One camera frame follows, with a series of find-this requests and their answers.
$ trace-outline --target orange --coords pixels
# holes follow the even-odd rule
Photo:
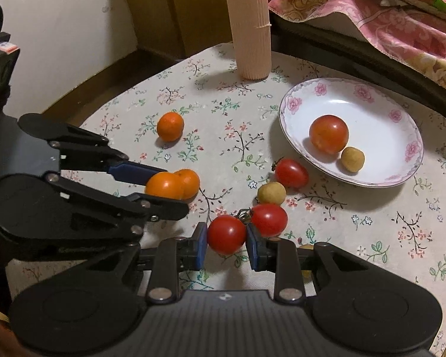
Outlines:
[[[176,141],[182,136],[184,122],[180,114],[170,112],[162,115],[157,122],[157,134],[165,142]]]
[[[198,193],[200,189],[200,177],[191,169],[181,169],[175,172],[183,182],[183,200],[191,198]]]
[[[152,196],[181,200],[183,197],[183,181],[180,176],[174,173],[159,172],[150,177],[145,186],[145,193]]]

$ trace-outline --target plate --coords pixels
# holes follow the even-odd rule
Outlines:
[[[350,173],[338,156],[317,150],[309,127],[321,115],[336,115],[348,126],[348,144],[365,154],[365,165]],[[415,174],[423,159],[423,141],[412,117],[378,89],[340,78],[312,79],[284,96],[279,122],[291,145],[330,176],[361,187],[386,188]]]

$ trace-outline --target pink rose pattern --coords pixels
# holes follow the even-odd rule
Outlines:
[[[373,103],[375,101],[370,94],[370,89],[365,84],[355,85],[354,94],[365,102]]]
[[[315,88],[315,95],[321,96],[327,94],[327,86],[324,83],[319,83]]]
[[[399,110],[391,110],[390,114],[388,116],[395,123],[398,123],[401,121],[401,111],[399,111]]]
[[[401,178],[400,175],[392,175],[392,176],[390,176],[390,177],[387,177],[387,178],[385,179],[385,181],[398,180],[399,178]]]
[[[297,207],[297,202],[296,202],[296,199],[295,199],[295,198],[288,198],[288,199],[286,200],[286,204],[287,204],[288,207],[290,207],[290,208],[292,208],[292,209],[294,209],[295,207]]]
[[[418,141],[413,141],[406,146],[405,162],[410,162],[411,159],[421,151],[421,146]]]
[[[287,107],[289,108],[289,111],[292,115],[296,114],[297,110],[302,104],[301,98],[296,98],[293,96],[288,96],[287,99]]]

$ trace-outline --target small potato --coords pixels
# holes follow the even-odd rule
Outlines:
[[[347,146],[340,156],[342,165],[352,173],[357,173],[365,164],[365,155],[361,150]]]
[[[286,200],[286,188],[279,182],[269,182],[258,189],[259,203],[281,205]]]
[[[299,248],[314,249],[314,246],[312,244],[303,244],[303,245],[300,245]],[[308,270],[303,270],[302,276],[304,276],[304,278],[306,278],[306,279],[310,279],[312,277],[312,272],[308,271]]]

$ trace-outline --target floral tablecloth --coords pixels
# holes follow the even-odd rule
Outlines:
[[[189,167],[201,177],[201,191],[190,203],[187,218],[149,223],[144,247],[167,237],[189,236],[199,221],[251,206],[257,188],[271,178],[273,161],[282,156],[299,159],[279,126],[283,95],[307,79],[349,77],[283,54],[273,53],[272,63],[267,79],[242,81],[232,45],[221,44],[139,83],[83,124],[107,136],[111,146],[131,160],[170,171]],[[446,345],[446,119],[381,90],[397,100],[421,130],[426,150],[418,172],[399,187],[366,189],[327,177],[307,163],[310,184],[289,194],[283,204],[289,214],[283,236],[298,245],[328,241],[431,291],[444,316],[431,349],[440,355]],[[156,123],[168,111],[183,116],[185,130],[178,143],[162,145]],[[63,175],[115,195],[143,191],[107,174]],[[70,264],[13,262],[7,270],[12,294]],[[180,274],[180,283],[187,289],[271,291],[274,274],[252,272],[244,247],[228,257],[209,249],[205,269]]]

